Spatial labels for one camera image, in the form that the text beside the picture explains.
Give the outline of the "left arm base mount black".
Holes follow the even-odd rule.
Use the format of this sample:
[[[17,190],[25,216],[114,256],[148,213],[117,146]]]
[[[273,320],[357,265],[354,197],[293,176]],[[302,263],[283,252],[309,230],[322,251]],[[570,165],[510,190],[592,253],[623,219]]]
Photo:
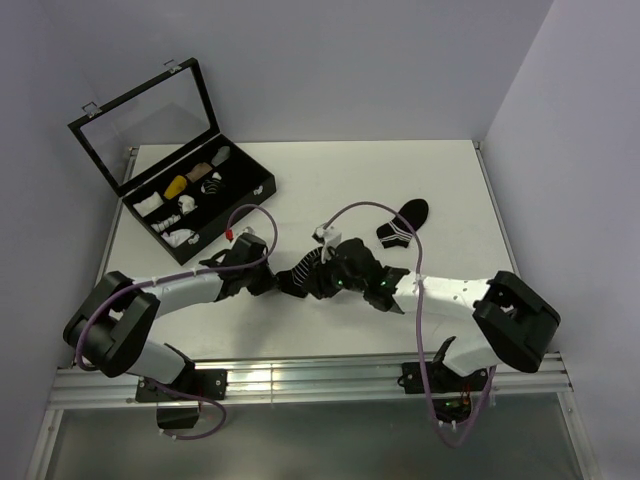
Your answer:
[[[143,377],[138,381],[135,401],[156,405],[156,424],[164,434],[177,439],[200,439],[217,433],[227,420],[225,398],[227,371],[225,369],[190,369],[169,384]],[[204,419],[206,406],[219,411],[219,419],[210,431],[193,433],[199,420]]]

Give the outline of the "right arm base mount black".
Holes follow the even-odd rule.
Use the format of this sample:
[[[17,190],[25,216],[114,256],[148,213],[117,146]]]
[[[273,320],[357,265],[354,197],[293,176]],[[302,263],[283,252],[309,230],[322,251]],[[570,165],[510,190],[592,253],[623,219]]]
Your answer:
[[[439,362],[426,362],[425,365],[437,419],[446,423],[467,420],[472,413],[471,394],[484,389],[488,380],[488,371],[478,370],[467,377],[460,377]],[[418,362],[403,363],[397,385],[407,395],[423,394],[424,385],[420,364]]]

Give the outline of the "black sock thin white stripes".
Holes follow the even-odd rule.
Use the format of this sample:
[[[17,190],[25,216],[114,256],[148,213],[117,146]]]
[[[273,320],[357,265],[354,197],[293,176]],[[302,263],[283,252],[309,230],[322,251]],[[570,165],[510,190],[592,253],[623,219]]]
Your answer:
[[[290,270],[280,271],[276,274],[279,290],[287,295],[296,298],[305,298],[308,295],[304,288],[304,283],[308,278],[314,265],[321,257],[322,248],[317,247],[309,251],[294,267]]]

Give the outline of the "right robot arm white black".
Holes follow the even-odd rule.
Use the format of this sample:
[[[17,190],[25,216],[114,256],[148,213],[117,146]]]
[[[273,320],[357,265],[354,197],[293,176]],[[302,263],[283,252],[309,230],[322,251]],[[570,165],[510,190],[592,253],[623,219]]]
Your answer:
[[[472,335],[447,338],[429,363],[435,383],[446,390],[499,363],[537,372],[561,323],[559,313],[512,272],[476,280],[421,276],[382,265],[359,238],[314,260],[303,288],[317,299],[348,290],[382,312],[422,312],[473,323]]]

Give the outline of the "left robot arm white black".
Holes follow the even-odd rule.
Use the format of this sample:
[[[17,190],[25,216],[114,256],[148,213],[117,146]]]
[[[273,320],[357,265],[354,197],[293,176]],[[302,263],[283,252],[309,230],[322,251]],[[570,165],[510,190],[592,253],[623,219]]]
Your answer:
[[[158,279],[134,280],[119,271],[103,276],[63,330],[63,340],[109,378],[139,376],[172,399],[201,393],[195,363],[168,344],[149,339],[156,319],[200,304],[222,302],[245,289],[254,296],[275,287],[273,251],[243,233],[201,268]]]

